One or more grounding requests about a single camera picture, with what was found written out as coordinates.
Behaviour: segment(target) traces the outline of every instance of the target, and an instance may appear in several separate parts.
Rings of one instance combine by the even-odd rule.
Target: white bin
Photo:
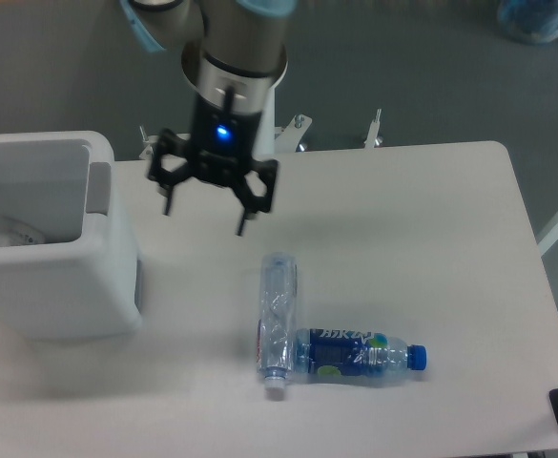
[[[44,244],[0,247],[0,321],[33,339],[118,334],[140,324],[140,262],[94,132],[0,135],[0,215]]]

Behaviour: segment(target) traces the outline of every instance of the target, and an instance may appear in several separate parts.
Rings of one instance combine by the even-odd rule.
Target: crushed plastic bottle
[[[284,253],[264,257],[261,266],[258,372],[267,390],[282,392],[294,370],[298,268]]]
[[[549,43],[558,38],[558,0],[502,0],[497,20],[519,41]]]

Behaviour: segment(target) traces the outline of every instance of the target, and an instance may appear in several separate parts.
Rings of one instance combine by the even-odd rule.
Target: bottle label
[[[383,334],[311,329],[309,372],[319,375],[365,375],[371,348],[387,348]]]

